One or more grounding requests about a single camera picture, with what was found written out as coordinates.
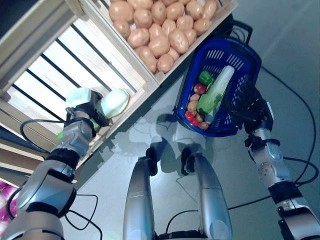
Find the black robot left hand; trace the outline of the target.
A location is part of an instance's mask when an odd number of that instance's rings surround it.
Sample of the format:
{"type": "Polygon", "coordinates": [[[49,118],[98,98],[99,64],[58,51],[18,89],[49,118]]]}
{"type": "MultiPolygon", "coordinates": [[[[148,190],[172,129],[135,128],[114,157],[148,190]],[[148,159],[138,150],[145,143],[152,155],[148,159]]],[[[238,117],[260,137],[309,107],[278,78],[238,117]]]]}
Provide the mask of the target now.
{"type": "Polygon", "coordinates": [[[65,100],[67,120],[87,118],[98,126],[106,127],[109,120],[102,111],[103,95],[88,87],[80,87],[71,91],[65,100]]]}

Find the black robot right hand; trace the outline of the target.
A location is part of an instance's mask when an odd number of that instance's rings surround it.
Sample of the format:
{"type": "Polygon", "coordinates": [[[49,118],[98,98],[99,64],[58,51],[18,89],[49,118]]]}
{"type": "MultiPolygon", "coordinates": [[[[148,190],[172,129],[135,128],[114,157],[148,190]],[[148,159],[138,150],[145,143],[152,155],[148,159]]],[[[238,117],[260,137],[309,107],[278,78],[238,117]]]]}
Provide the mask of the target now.
{"type": "Polygon", "coordinates": [[[236,120],[243,122],[245,132],[249,135],[258,129],[273,128],[274,119],[266,100],[256,86],[245,82],[237,91],[234,101],[224,103],[227,112],[236,120]]]}

